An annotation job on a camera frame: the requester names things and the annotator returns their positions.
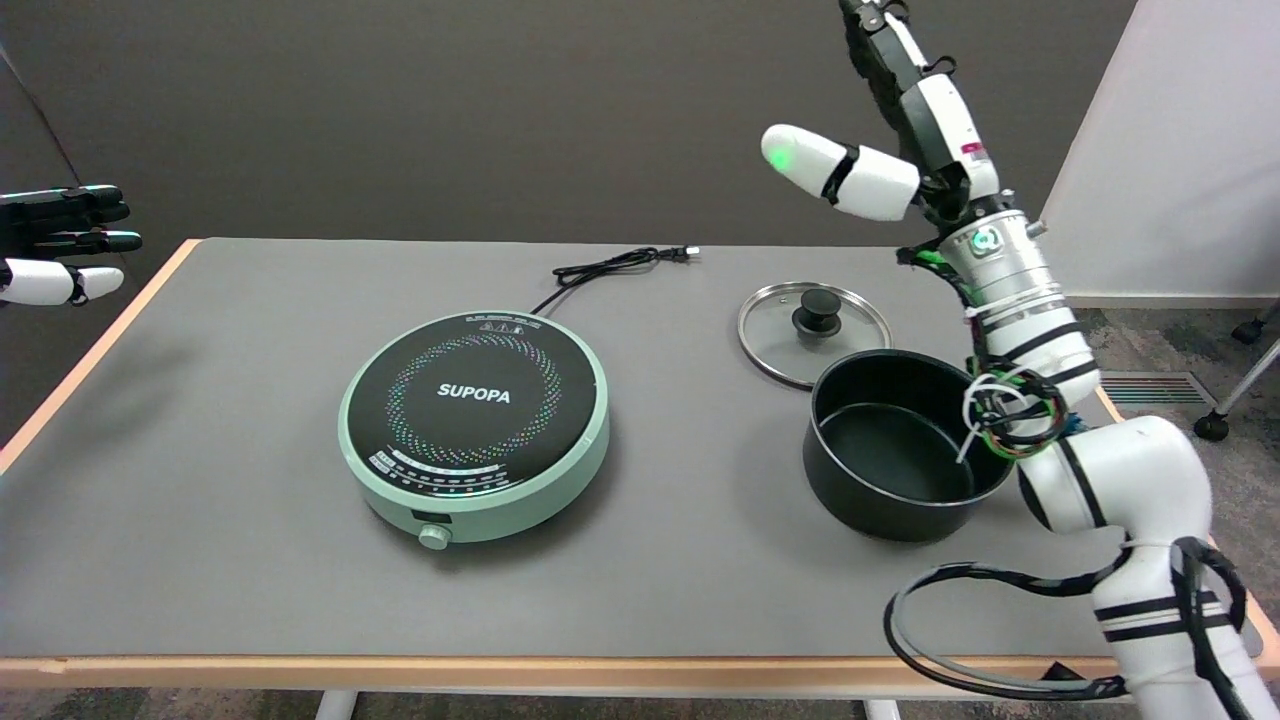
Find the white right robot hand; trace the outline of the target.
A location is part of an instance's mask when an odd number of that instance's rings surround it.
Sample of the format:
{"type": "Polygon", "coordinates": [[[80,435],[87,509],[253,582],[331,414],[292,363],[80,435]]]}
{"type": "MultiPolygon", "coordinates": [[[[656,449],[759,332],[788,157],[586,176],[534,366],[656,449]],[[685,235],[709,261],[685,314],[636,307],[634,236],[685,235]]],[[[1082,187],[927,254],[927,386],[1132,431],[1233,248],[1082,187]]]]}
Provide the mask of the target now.
{"type": "Polygon", "coordinates": [[[768,165],[835,210],[872,222],[900,222],[918,208],[932,225],[951,231],[1004,211],[998,173],[951,77],[955,60],[925,58],[902,1],[841,1],[838,8],[850,61],[899,150],[774,124],[760,141],[768,165]]]}

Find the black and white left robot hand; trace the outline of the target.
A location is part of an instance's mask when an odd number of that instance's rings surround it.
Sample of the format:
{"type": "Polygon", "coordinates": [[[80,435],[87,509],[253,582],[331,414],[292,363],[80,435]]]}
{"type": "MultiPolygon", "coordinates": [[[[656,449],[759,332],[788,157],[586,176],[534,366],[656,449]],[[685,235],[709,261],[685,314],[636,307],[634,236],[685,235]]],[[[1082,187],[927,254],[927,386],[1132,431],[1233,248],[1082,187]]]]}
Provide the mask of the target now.
{"type": "Polygon", "coordinates": [[[111,223],[131,215],[114,184],[88,184],[1,199],[1,299],[29,306],[82,306],[119,290],[125,272],[106,265],[77,266],[67,258],[133,252],[142,247],[132,231],[111,223]]]}

